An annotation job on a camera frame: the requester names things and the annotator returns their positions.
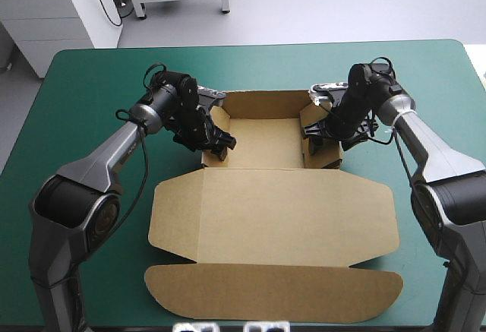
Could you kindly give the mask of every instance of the white floor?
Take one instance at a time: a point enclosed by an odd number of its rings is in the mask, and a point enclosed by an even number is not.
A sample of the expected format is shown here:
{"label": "white floor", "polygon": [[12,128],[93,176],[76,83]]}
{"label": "white floor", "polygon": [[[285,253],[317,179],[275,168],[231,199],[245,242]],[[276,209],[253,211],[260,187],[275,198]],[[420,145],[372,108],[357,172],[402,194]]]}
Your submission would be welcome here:
{"label": "white floor", "polygon": [[[219,0],[147,5],[125,19],[120,47],[219,46],[452,38],[486,72],[486,0]],[[17,58],[0,75],[0,171],[41,80]]]}

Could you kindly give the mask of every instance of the green table surface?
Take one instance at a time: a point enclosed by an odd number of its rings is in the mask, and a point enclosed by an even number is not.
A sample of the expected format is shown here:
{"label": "green table surface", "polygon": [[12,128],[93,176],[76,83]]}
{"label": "green table surface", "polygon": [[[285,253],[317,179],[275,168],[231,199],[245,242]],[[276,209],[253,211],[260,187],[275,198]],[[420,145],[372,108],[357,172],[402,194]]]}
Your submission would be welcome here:
{"label": "green table surface", "polygon": [[[60,165],[86,156],[121,125],[114,112],[130,107],[143,94],[142,77],[149,65],[163,62],[170,70],[190,73],[200,84],[217,90],[283,90],[344,81],[352,64],[381,55],[393,60],[400,83],[417,102],[419,115],[449,145],[486,161],[486,93],[457,41],[98,49],[57,54],[0,176],[0,324],[43,323],[27,267],[31,232],[27,204]],[[382,126],[379,136],[388,138],[389,133],[383,131]],[[160,326],[184,320],[150,296],[144,271],[150,265],[185,260],[152,247],[147,233],[156,184],[196,169],[200,154],[173,143],[167,131],[149,137],[147,147],[151,171],[143,197],[126,224],[81,267],[92,325]],[[361,144],[345,153],[342,169],[392,188],[401,238],[397,251],[359,265],[396,271],[405,283],[388,310],[361,324],[430,323],[445,269],[412,214],[410,190],[396,148]],[[137,151],[121,174],[126,189],[124,209],[143,170],[141,151]]]}

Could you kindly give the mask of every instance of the cardboard flap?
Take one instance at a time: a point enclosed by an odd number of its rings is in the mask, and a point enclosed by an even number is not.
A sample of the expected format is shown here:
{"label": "cardboard flap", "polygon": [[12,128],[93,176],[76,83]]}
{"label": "cardboard flap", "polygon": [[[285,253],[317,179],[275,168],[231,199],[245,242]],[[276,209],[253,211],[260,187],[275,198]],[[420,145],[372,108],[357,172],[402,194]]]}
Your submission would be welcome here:
{"label": "cardboard flap", "polygon": [[322,169],[206,168],[162,182],[149,239],[202,263],[340,267],[399,245],[387,186]]}
{"label": "cardboard flap", "polygon": [[147,269],[156,301],[177,315],[352,323],[376,317],[400,294],[400,275],[340,267],[186,264]]}
{"label": "cardboard flap", "polygon": [[231,91],[222,107],[234,119],[287,119],[310,102],[306,90]]}
{"label": "cardboard flap", "polygon": [[203,185],[204,170],[201,169],[155,188],[149,229],[152,246],[164,245],[167,251],[197,260]]}

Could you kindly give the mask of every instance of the cardboard box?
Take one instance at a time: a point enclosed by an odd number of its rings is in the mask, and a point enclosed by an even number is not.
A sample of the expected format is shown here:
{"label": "cardboard box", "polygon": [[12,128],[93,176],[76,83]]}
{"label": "cardboard box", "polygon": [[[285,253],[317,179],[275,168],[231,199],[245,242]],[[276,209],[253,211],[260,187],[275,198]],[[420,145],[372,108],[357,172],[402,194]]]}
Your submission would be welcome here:
{"label": "cardboard box", "polygon": [[398,274],[349,268],[398,248],[391,190],[348,174],[339,145],[310,155],[301,127],[327,113],[303,90],[228,93],[224,162],[156,187],[149,241],[197,264],[150,267],[147,288],[192,318],[349,323],[398,297]]}

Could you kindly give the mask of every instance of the white drawer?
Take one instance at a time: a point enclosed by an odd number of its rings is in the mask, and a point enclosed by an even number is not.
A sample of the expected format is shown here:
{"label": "white drawer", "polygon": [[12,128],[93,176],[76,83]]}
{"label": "white drawer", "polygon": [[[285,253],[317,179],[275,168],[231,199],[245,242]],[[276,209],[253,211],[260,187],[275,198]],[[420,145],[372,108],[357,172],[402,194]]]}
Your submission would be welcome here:
{"label": "white drawer", "polygon": [[18,41],[18,48],[36,72],[45,77],[55,54],[64,49],[92,49],[90,40]]}
{"label": "white drawer", "polygon": [[15,41],[88,40],[79,18],[9,19],[3,25]]}
{"label": "white drawer", "polygon": [[0,0],[0,19],[77,17],[71,0]]}

